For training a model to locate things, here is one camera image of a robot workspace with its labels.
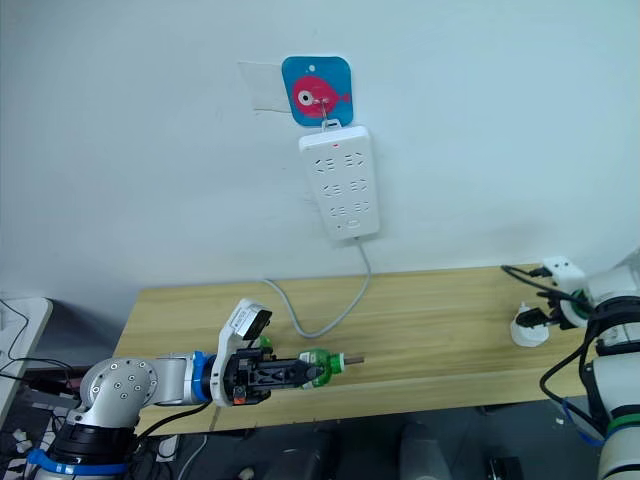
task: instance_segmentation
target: wooden table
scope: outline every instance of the wooden table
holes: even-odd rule
[[[307,330],[333,320],[353,299],[360,277],[280,282]],[[218,332],[236,303],[251,297],[274,312],[265,330],[280,358],[312,346],[365,363],[347,367],[312,391],[274,391],[256,406],[219,409],[168,424],[156,433],[229,430],[396,412],[538,400],[542,373],[579,344],[583,332],[553,329],[537,348],[517,347],[509,323],[519,302],[542,306],[531,287],[498,268],[376,275],[342,325],[317,340],[295,332],[280,297],[261,283],[163,288],[140,293],[117,356],[153,358],[194,349],[216,351]],[[550,386],[582,394],[576,368]],[[139,429],[183,408],[143,410]]]

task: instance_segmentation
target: gray cable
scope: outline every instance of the gray cable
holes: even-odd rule
[[[367,276],[364,279],[364,282],[362,283],[360,292],[358,292],[358,295],[356,295],[356,298],[353,299],[353,302],[351,302],[351,304],[346,308],[346,310],[342,312],[338,316],[338,318],[336,318],[329,325],[321,328],[316,332],[309,333],[304,331],[304,329],[300,325],[300,322],[298,321],[298,316],[296,315],[296,312],[293,310],[293,305],[291,305],[291,301],[289,300],[289,297],[287,297],[287,294],[284,293],[284,290],[282,290],[275,282],[271,280],[267,280],[267,279],[262,280],[264,283],[272,287],[276,292],[280,294],[280,297],[282,297],[282,301],[284,302],[285,307],[287,307],[287,310],[289,311],[289,316],[291,317],[293,326],[295,327],[296,331],[300,335],[302,335],[304,338],[318,338],[324,335],[325,333],[327,333],[328,331],[330,331],[331,329],[337,327],[340,324],[340,322],[342,322],[342,320],[344,320],[344,318],[347,315],[349,315],[349,313],[351,313],[351,310],[353,310],[353,308],[358,304],[358,302],[362,300],[362,297],[366,293],[367,288],[369,288],[369,282],[371,281],[371,265],[369,264],[369,259],[367,258],[367,255],[364,253],[364,249],[362,248],[360,239],[356,237],[354,240],[356,242],[356,246],[358,247],[358,250],[360,251],[360,255],[362,256],[362,261],[364,262],[364,265],[367,269]]]
[[[191,462],[193,462],[193,460],[198,456],[198,454],[202,451],[202,449],[204,448],[204,446],[207,444],[207,440],[208,440],[209,436],[208,435],[203,435],[202,436],[202,445],[200,445],[195,452],[193,452],[191,454],[191,456],[189,457],[189,459],[184,462],[184,465],[182,466],[182,468],[180,469],[180,473],[178,474],[178,480],[182,480],[182,476],[184,475],[184,472],[187,470],[187,468],[189,467],[189,464]]]

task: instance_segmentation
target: power strip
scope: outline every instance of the power strip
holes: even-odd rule
[[[377,232],[378,199],[367,129],[306,135],[299,148],[329,236],[344,240]]]

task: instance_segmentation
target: blue cable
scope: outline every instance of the blue cable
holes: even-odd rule
[[[576,427],[576,431],[578,432],[578,435],[580,435],[580,438],[584,440],[584,442],[587,445],[590,445],[592,447],[602,447],[604,445],[603,440],[598,440],[597,438],[593,438],[591,435],[587,435],[586,433],[584,433],[578,428],[578,425],[576,425],[576,422],[573,421],[573,417],[571,417],[571,412],[569,412],[567,401],[568,400],[566,397],[562,399],[562,411],[564,411],[565,416],[567,417],[567,419],[569,419],[569,423],[571,423],[571,425]]]

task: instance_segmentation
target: sticker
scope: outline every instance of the sticker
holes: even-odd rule
[[[291,112],[280,65],[238,62],[238,69],[251,95],[254,110]]]
[[[289,57],[282,62],[291,114],[305,127],[319,127],[326,115],[342,126],[353,120],[351,69],[340,57]]]
[[[231,328],[239,335],[244,336],[251,327],[251,324],[255,320],[258,312],[260,311],[260,305],[251,304],[248,307],[237,309],[233,312],[231,321],[229,322]]]

